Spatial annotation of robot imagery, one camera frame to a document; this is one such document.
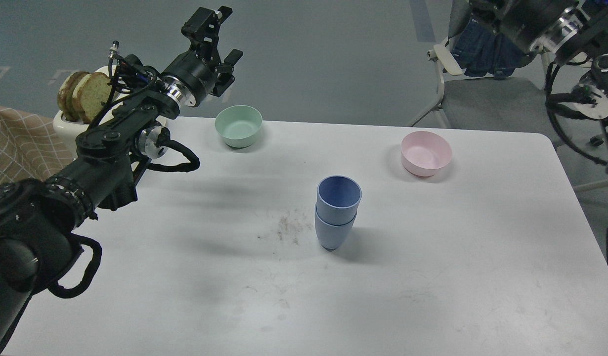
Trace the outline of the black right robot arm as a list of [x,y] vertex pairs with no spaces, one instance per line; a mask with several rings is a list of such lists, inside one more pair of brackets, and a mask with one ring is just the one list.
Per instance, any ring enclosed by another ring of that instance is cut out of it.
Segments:
[[[608,0],[470,0],[469,16],[525,54],[550,53],[544,110],[571,151],[608,175]],[[600,158],[568,137],[559,118],[598,122]]]

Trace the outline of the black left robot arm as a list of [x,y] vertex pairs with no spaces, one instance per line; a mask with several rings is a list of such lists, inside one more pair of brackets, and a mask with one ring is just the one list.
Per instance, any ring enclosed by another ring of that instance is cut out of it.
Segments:
[[73,298],[90,286],[101,262],[101,246],[74,230],[96,219],[96,208],[115,211],[137,200],[145,171],[191,172],[200,160],[159,117],[176,119],[180,108],[198,106],[207,95],[221,96],[234,83],[243,53],[221,59],[218,34],[232,14],[227,6],[200,7],[181,32],[189,49],[159,73],[134,55],[119,56],[110,93],[92,123],[75,140],[76,159],[46,180],[0,185],[0,354],[37,293],[48,290]]

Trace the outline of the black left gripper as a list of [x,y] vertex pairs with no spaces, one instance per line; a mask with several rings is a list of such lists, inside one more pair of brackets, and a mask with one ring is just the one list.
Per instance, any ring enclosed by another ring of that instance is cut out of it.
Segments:
[[181,27],[190,40],[190,50],[178,55],[162,72],[166,95],[178,106],[199,106],[208,95],[221,97],[234,83],[235,65],[243,51],[233,49],[221,62],[217,44],[223,22],[233,9],[221,6],[216,10],[200,7]]

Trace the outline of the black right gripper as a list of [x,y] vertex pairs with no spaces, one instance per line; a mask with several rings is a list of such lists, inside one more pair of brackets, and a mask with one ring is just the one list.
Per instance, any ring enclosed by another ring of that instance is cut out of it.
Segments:
[[503,34],[523,52],[577,55],[579,9],[575,0],[472,0],[472,17]]

